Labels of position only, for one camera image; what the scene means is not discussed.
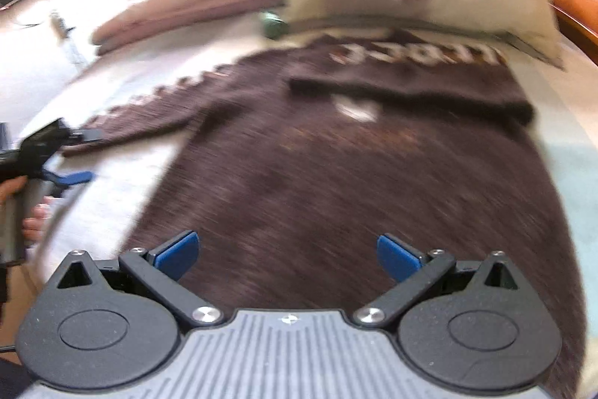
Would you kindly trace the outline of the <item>person's left hand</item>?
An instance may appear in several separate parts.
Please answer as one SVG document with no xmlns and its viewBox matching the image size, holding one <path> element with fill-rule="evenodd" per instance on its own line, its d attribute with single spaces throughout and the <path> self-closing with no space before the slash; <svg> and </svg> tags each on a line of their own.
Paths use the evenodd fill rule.
<svg viewBox="0 0 598 399">
<path fill-rule="evenodd" d="M 0 200 L 5 203 L 10 196 L 24 189 L 27 184 L 27 177 L 20 176 L 5 180 L 0 185 Z M 44 225 L 51 216 L 51 196 L 44 196 L 43 199 L 35 205 L 26 218 L 22 220 L 21 231 L 27 247 L 33 247 L 44 238 Z"/>
</svg>

